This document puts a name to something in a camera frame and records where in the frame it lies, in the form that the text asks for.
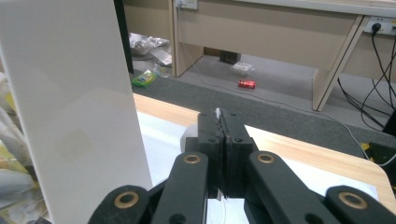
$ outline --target white board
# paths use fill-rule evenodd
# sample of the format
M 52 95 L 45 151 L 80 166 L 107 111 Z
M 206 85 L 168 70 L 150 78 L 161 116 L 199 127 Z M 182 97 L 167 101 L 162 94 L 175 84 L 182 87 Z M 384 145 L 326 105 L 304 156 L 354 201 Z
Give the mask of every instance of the white board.
M 113 1 L 0 0 L 0 50 L 54 223 L 151 187 Z

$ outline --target floor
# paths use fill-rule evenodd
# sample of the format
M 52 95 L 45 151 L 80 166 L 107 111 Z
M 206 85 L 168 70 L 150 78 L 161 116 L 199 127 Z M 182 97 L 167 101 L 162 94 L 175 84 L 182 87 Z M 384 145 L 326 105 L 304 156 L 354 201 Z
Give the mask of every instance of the floor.
M 240 62 L 252 65 L 254 71 L 248 76 L 241 77 L 231 72 L 230 69 L 232 66 L 220 62 L 219 57 L 205 55 L 181 77 L 169 78 L 264 101 L 267 104 L 279 105 L 291 110 L 299 110 L 313 116 L 337 119 L 355 127 L 381 130 L 378 125 L 366 117 L 364 117 L 364 120 L 371 127 L 363 122 L 361 112 L 347 101 L 338 85 L 333 88 L 323 110 L 320 113 L 313 112 L 312 78 L 315 72 L 314 68 L 248 55 L 242 55 Z M 134 68 L 137 70 L 152 69 L 152 66 L 152 60 L 140 61 L 138 59 L 134 61 Z M 240 79 L 254 80 L 256 82 L 256 89 L 250 90 L 237 87 L 238 80 Z M 343 74 L 340 80 L 344 89 L 361 102 L 364 101 L 365 97 L 373 88 L 372 80 L 368 78 Z M 377 89 L 386 100 L 389 100 L 389 87 L 387 83 L 380 82 Z M 366 104 L 388 114 L 392 112 L 392 108 L 381 100 L 379 95 L 374 91 Z M 369 112 L 382 124 L 385 124 L 389 118 L 389 115 L 383 115 L 373 110 L 369 110 Z

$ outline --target gray carpet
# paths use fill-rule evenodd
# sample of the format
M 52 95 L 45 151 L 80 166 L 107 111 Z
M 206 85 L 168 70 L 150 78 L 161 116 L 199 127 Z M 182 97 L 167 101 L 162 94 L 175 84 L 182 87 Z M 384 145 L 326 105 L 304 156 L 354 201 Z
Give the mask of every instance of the gray carpet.
M 197 111 L 214 110 L 220 107 L 242 115 L 246 125 L 363 157 L 357 143 L 339 122 L 294 111 L 286 106 L 269 105 L 259 100 L 162 77 L 158 77 L 145 89 L 134 87 L 134 92 Z M 348 126 L 348 128 L 359 142 L 376 142 L 396 147 L 396 138 L 388 134 L 354 126 Z

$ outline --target electrical socket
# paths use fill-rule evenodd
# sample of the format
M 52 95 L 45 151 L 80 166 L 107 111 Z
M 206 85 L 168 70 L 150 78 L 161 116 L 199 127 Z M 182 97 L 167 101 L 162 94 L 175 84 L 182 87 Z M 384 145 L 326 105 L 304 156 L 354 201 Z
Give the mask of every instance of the electrical socket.
M 395 18 L 385 18 L 385 17 L 371 17 L 369 22 L 364 28 L 364 32 L 372 33 L 373 25 L 379 23 L 381 24 L 381 29 L 377 32 L 379 35 L 396 35 L 396 19 Z
M 180 7 L 189 9 L 198 9 L 198 0 L 178 0 Z

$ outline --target red can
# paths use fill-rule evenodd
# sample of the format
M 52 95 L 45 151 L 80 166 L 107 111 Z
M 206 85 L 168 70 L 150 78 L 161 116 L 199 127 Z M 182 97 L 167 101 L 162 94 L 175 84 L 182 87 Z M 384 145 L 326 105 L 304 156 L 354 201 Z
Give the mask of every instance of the red can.
M 242 80 L 241 79 L 238 82 L 238 87 L 255 89 L 256 88 L 256 82 L 255 81 L 251 81 L 251 80 Z

